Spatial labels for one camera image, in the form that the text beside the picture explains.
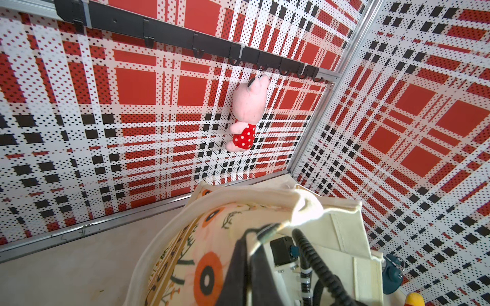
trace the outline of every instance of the black wall rack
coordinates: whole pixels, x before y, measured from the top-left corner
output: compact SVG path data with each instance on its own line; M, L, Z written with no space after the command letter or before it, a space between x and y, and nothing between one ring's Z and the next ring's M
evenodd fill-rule
M144 39L148 48L153 48L154 42L164 43L192 50L197 58L208 53L228 58L234 66L246 62L256 64L263 71L272 68L282 75L296 73L301 79L311 77L315 82L323 80L323 77L317 79L318 67L102 3L54 0L54 4L58 16L75 24L79 34L84 33L84 26L93 27Z

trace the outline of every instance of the yellow object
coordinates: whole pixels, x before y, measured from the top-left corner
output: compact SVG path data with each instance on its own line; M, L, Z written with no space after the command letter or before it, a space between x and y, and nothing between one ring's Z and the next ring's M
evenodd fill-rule
M407 295L407 298L405 299L405 306L410 305L410 306L424 306L424 298L416 292L412 292L409 295Z

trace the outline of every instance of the floor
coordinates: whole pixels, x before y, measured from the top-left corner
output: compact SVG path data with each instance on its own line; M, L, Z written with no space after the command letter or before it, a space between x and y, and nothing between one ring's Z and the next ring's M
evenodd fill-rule
M290 175L258 183L292 188ZM161 213L96 235L0 264L1 304L6 306L119 306L133 268L158 231L181 209ZM403 305L390 295L385 305Z

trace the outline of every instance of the plaid wall panel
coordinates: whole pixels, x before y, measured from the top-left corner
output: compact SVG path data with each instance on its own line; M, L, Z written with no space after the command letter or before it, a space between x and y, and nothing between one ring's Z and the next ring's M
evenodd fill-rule
M294 177L363 200L427 305L490 303L490 3L386 1Z
M99 2L335 70L367 0Z
M302 60L314 43L318 62L327 50L341 54L331 40L339 21L355 26L362 3L351 2L109 4ZM316 18L327 13L328 26ZM313 38L315 27L329 34ZM284 170L325 89L269 70L256 143L231 154L231 96L259 73L252 64L95 29L77 35L71 24L4 9L0 39L0 244L188 193L201 180Z

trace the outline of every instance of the pink plush pig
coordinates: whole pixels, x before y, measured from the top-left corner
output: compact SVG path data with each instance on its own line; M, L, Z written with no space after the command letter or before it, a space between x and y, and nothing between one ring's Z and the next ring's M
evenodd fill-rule
M253 145L255 126L267 105L269 78L262 75L240 84L233 93L233 114L237 121L230 126L233 138L226 144L229 152L245 152Z

